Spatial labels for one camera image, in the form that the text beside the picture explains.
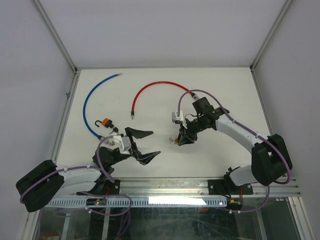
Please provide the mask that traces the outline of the small brass padlock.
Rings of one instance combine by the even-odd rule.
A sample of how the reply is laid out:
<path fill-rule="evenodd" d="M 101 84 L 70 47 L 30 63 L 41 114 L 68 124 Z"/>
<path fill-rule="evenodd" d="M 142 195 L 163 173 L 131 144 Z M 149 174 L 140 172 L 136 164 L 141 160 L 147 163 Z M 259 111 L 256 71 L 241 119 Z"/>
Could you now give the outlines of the small brass padlock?
<path fill-rule="evenodd" d="M 174 143 L 175 143 L 176 145 L 179 145 L 179 144 L 180 144 L 180 139 L 179 139 L 179 138 L 176 138 L 175 141 L 174 141 Z"/>

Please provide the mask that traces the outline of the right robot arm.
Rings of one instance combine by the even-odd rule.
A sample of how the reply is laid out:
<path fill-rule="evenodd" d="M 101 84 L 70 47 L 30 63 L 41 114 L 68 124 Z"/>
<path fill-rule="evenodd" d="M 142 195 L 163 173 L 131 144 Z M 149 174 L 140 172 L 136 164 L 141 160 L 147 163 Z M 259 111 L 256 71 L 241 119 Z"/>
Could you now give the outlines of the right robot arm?
<path fill-rule="evenodd" d="M 229 168 L 220 186 L 214 187 L 220 195 L 230 196 L 243 185 L 260 183 L 269 186 L 279 184 L 283 175 L 289 175 L 293 164 L 285 141 L 279 134 L 265 135 L 237 121 L 222 106 L 213 107 L 206 97 L 193 102 L 195 118 L 188 120 L 181 109 L 172 113 L 172 122 L 180 126 L 175 142 L 179 146 L 193 144 L 198 134 L 212 129 L 223 133 L 244 147 L 251 155 L 247 166 Z"/>

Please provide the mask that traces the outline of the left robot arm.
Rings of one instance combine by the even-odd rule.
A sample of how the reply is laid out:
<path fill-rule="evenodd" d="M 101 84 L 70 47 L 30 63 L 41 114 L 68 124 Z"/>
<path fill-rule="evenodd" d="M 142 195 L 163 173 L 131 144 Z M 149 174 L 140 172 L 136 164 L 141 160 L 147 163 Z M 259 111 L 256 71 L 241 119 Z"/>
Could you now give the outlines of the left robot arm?
<path fill-rule="evenodd" d="M 45 160 L 23 176 L 15 184 L 20 195 L 20 203 L 29 213 L 44 208 L 51 200 L 76 193 L 100 194 L 105 182 L 112 185 L 113 166 L 134 158 L 145 166 L 151 162 L 159 151 L 141 153 L 135 140 L 153 135 L 151 130 L 125 128 L 124 134 L 99 136 L 99 144 L 87 165 L 57 165 L 51 159 Z"/>

